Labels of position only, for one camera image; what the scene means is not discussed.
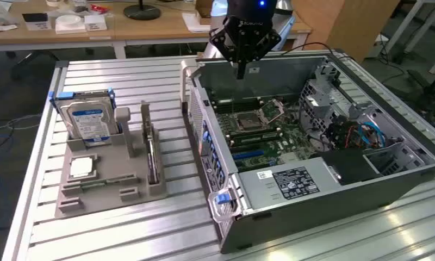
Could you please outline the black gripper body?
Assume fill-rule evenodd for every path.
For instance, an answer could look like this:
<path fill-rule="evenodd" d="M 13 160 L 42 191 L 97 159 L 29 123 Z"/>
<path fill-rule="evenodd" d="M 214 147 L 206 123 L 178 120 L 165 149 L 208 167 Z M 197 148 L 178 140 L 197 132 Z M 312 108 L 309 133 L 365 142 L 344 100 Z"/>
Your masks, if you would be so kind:
<path fill-rule="evenodd" d="M 264 34 L 272 26 L 276 1 L 228 1 L 226 17 L 222 26 L 237 46 L 240 59 L 240 36 L 245 32 L 258 31 Z"/>

